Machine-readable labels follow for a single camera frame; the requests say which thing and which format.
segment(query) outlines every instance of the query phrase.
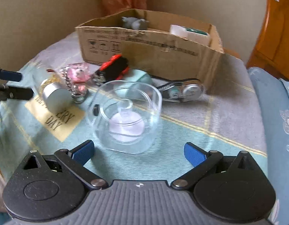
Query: bed sheet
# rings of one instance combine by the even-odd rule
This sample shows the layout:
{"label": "bed sheet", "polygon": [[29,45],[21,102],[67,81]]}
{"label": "bed sheet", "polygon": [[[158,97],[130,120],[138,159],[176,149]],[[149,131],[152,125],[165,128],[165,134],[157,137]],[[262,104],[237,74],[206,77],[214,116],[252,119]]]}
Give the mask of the bed sheet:
{"label": "bed sheet", "polygon": [[[39,62],[53,67],[81,62],[76,33],[49,46],[28,62],[20,72],[23,80],[10,83],[32,86],[32,71]],[[80,105],[86,111],[96,89]],[[108,182],[114,179],[167,180],[171,182],[192,169],[185,159],[183,146],[192,142],[204,150],[216,149],[224,155],[249,151],[267,174],[264,128],[258,99],[243,62],[223,55],[208,95],[196,102],[162,103],[157,137],[142,154],[125,154],[104,149],[92,134],[85,117],[66,138],[53,135],[27,109],[27,102],[0,103],[0,169],[6,180],[31,149],[52,154],[60,148],[71,149],[87,139],[95,143],[95,156],[85,167]]]}

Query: yellow card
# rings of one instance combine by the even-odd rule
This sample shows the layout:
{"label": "yellow card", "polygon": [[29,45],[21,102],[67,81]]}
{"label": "yellow card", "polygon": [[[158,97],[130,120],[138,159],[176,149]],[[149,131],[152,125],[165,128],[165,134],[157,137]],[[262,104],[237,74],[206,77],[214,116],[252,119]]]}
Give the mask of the yellow card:
{"label": "yellow card", "polygon": [[25,104],[33,116],[58,140],[63,142],[84,117],[84,111],[72,105],[66,110],[53,114],[44,101],[36,95]]}

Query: clear glass container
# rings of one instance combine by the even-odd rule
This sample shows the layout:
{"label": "clear glass container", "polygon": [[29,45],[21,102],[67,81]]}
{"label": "clear glass container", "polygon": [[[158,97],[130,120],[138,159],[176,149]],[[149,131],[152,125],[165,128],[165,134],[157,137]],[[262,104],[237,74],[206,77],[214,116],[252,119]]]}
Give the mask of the clear glass container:
{"label": "clear glass container", "polygon": [[57,114],[73,102],[69,88],[49,65],[38,64],[32,78],[34,90],[43,99],[50,112]]}
{"label": "clear glass container", "polygon": [[87,118],[104,147],[137,154],[150,148],[155,139],[161,104],[154,86],[115,80],[99,87]]}

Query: gold sequin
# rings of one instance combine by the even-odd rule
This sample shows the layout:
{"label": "gold sequin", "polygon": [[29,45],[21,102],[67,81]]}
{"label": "gold sequin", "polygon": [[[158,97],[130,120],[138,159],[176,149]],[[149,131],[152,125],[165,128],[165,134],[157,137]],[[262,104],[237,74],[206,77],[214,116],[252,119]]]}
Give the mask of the gold sequin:
{"label": "gold sequin", "polygon": [[62,83],[62,80],[61,80],[61,78],[59,77],[59,75],[57,73],[52,73],[52,75],[48,79],[44,80],[41,83],[40,92],[39,92],[40,96],[42,95],[43,90],[45,89],[45,87],[48,86],[51,83]]}

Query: wooden furniture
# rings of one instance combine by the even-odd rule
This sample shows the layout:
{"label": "wooden furniture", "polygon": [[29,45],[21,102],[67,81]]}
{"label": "wooden furniture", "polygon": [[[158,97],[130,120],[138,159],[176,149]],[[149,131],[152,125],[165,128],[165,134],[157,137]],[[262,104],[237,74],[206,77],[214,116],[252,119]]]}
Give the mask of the wooden furniture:
{"label": "wooden furniture", "polygon": [[229,54],[229,55],[231,55],[231,56],[234,56],[234,57],[236,57],[236,58],[238,58],[238,59],[241,59],[241,58],[240,58],[240,55],[239,55],[237,52],[233,51],[233,50],[230,50],[230,49],[228,49],[228,48],[224,48],[224,52],[225,52],[226,54]]}
{"label": "wooden furniture", "polygon": [[247,63],[289,80],[289,0],[267,0],[259,38]]}

